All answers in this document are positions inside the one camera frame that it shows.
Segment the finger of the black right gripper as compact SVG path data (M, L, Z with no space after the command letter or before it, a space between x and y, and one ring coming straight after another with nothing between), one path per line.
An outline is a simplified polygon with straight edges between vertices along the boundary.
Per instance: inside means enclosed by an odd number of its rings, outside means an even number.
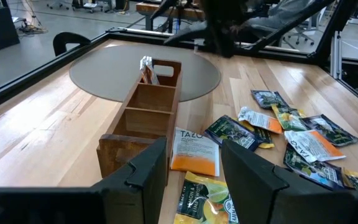
M164 41L164 45L175 45L181 41L191 41L195 39L205 39L209 37L207 22L196 22L188 27L179 30L177 34L171 35Z

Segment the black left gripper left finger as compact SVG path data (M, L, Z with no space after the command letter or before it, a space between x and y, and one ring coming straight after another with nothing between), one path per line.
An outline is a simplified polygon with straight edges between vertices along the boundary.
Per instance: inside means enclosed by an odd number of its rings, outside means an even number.
M90 187L0 187L0 223L158 223L166 146L156 139Z

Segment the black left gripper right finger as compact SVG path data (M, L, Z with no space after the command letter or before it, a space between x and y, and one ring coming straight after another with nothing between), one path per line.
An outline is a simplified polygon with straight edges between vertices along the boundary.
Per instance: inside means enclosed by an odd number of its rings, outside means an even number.
M240 223L358 223L358 191L329 190L227 139L222 147Z

